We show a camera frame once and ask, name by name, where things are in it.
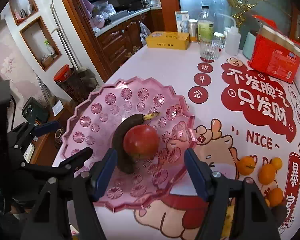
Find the red lidded dark jar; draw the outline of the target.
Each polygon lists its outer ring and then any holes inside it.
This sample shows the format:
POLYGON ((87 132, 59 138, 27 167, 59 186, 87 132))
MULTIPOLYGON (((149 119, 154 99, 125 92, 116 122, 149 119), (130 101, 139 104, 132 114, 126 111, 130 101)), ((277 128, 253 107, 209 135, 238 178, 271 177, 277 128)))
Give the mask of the red lidded dark jar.
POLYGON ((65 64, 53 77, 55 83, 76 103, 87 99, 89 93, 75 68, 65 64))

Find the wooden kitchen cabinet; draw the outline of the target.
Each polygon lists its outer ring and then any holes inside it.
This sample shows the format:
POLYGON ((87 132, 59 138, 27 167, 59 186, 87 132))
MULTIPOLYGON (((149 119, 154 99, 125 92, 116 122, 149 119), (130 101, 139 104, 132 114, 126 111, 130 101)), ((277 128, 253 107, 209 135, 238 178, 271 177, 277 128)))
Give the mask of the wooden kitchen cabinet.
POLYGON ((140 24, 144 24, 151 33, 165 30, 162 9, 150 7, 136 11, 95 34, 100 47, 99 58, 109 76, 143 47, 140 24))

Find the overripe dark banana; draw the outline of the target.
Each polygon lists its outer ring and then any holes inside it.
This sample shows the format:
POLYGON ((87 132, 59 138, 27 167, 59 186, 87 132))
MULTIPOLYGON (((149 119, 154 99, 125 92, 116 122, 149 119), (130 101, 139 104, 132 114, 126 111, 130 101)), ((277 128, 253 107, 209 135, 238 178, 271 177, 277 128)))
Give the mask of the overripe dark banana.
POLYGON ((123 148, 123 141, 126 133, 137 125, 142 125, 145 121, 159 116, 159 112, 153 112, 147 115, 134 114, 126 118, 114 132, 111 147, 117 151, 117 168, 125 174, 134 173, 134 162, 123 148))

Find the printed white red tablecloth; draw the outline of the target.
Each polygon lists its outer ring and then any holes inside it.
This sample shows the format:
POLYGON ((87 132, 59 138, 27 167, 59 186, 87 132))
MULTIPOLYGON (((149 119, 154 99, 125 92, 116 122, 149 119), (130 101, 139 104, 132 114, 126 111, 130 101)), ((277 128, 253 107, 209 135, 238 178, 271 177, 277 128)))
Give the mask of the printed white red tablecloth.
MULTIPOLYGON (((133 77, 153 78, 185 98, 194 116, 194 152, 213 171, 243 180, 238 161, 255 161, 250 177, 267 197, 283 191, 287 214, 279 226, 281 239, 292 239, 300 228, 300 95, 295 85, 259 73, 242 55, 221 53, 207 63, 198 44, 186 50, 143 47, 106 82, 133 77), (282 168, 274 181, 262 185, 259 169, 279 157, 282 168)), ((207 213, 187 172, 170 192, 142 209, 110 211, 94 205, 107 239, 194 239, 207 213)))

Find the red snack package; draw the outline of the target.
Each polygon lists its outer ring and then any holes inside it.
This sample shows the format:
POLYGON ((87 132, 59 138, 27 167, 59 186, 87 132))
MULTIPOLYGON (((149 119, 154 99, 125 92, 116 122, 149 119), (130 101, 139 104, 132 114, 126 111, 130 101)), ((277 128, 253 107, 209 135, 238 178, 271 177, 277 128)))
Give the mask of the red snack package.
POLYGON ((267 24, 263 24, 255 40, 250 67, 292 83, 300 65, 300 45, 267 24))

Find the yellow rectangular tin box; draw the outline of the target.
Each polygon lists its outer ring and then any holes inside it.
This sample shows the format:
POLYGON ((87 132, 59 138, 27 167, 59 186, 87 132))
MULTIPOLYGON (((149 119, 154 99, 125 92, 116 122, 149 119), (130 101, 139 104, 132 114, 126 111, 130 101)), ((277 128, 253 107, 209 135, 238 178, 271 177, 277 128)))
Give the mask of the yellow rectangular tin box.
POLYGON ((189 43, 189 33, 154 31, 146 37, 146 44, 149 48, 186 50, 189 43))

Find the small yellow-orange mandarin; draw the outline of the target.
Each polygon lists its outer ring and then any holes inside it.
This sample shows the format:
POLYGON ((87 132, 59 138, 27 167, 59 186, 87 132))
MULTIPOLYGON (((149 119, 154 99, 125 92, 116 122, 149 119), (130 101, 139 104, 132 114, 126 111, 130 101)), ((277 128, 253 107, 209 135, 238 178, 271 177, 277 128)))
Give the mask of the small yellow-orange mandarin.
POLYGON ((270 164, 273 165, 275 170, 280 170, 282 168, 283 162, 279 157, 271 159, 270 164))

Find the large orange mandarin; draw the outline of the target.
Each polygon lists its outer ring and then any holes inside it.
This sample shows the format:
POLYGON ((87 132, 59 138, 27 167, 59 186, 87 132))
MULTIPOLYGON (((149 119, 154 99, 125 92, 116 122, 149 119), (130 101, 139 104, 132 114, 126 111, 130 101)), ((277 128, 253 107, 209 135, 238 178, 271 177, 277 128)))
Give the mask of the large orange mandarin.
POLYGON ((243 176, 250 175, 254 172, 255 169, 255 161, 251 156, 242 157, 237 163, 237 169, 239 174, 243 176))

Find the white plastic bag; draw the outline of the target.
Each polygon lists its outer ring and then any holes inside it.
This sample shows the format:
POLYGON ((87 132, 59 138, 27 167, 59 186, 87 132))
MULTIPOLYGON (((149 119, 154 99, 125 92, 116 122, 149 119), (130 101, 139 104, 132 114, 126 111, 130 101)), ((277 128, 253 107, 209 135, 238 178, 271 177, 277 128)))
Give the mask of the white plastic bag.
POLYGON ((143 46, 147 44, 146 38, 151 35, 150 30, 140 21, 140 40, 143 46))

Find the clear glass tumbler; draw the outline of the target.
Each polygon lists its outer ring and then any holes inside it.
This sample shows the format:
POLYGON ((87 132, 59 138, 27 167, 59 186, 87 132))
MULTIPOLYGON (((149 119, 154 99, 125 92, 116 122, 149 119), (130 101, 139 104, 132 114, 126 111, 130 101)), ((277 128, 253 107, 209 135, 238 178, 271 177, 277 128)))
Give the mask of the clear glass tumbler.
POLYGON ((220 55, 220 39, 213 36, 211 40, 200 40, 199 53, 205 60, 216 60, 220 55))

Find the small glass jar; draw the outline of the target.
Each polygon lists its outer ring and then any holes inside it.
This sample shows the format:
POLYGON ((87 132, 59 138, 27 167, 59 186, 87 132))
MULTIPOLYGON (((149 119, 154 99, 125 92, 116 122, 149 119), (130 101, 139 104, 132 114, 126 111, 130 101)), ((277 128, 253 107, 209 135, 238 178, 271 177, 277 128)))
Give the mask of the small glass jar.
POLYGON ((225 35, 223 33, 214 32, 215 37, 220 39, 220 48, 223 49, 225 45, 225 35))

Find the clear bottle yellow-green label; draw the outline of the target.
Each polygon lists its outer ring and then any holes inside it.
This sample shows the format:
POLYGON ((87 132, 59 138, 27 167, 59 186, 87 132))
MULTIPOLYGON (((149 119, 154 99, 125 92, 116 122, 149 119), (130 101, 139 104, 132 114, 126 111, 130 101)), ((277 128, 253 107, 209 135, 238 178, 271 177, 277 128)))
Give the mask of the clear bottle yellow-green label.
POLYGON ((214 17, 209 6, 202 4, 201 12, 198 15, 198 38, 200 41, 212 40, 214 30, 214 17))

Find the silver metal canister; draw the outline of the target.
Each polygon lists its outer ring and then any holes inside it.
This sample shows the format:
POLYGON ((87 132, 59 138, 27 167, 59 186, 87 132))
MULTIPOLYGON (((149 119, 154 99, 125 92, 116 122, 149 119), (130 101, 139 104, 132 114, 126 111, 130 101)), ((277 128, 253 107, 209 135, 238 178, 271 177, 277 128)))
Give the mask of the silver metal canister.
POLYGON ((189 19, 188 31, 189 31, 191 43, 198 42, 198 21, 197 20, 189 19))

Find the red apple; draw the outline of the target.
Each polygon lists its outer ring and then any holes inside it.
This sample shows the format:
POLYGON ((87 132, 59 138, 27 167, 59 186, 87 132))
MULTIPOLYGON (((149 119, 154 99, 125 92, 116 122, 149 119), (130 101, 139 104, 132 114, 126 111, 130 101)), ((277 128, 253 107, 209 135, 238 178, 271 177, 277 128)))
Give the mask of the red apple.
POLYGON ((133 158, 151 159, 157 153, 159 144, 159 136, 152 126, 137 125, 126 133, 123 148, 133 158))

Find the white blue carton box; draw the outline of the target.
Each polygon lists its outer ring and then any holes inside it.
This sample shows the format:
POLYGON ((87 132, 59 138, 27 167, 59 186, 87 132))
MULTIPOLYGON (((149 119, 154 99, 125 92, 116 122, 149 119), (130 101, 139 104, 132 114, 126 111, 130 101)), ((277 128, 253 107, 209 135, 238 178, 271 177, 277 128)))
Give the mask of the white blue carton box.
POLYGON ((188 11, 176 11, 175 20, 177 24, 177 32, 188 33, 188 21, 189 21, 188 11))

